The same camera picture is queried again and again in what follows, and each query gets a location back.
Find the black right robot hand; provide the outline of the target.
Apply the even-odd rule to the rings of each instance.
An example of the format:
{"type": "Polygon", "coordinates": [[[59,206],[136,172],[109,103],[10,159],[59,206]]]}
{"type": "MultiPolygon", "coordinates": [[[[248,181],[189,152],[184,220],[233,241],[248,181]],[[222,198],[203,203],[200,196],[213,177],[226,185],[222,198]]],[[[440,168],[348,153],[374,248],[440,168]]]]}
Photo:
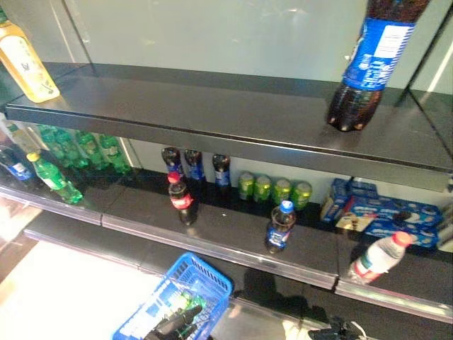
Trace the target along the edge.
{"type": "Polygon", "coordinates": [[[313,340],[347,340],[356,339],[348,323],[341,318],[334,317],[330,320],[330,327],[318,330],[309,330],[308,336],[313,340]]]}

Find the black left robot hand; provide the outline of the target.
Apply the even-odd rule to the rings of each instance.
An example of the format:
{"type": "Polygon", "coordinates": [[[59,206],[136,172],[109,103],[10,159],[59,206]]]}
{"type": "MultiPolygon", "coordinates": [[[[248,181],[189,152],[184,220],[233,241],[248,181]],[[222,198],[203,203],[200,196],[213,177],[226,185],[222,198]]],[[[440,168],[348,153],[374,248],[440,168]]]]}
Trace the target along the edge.
{"type": "Polygon", "coordinates": [[[201,305],[196,305],[185,311],[176,312],[161,320],[145,337],[152,339],[187,339],[197,331],[194,318],[202,311],[201,305]]]}

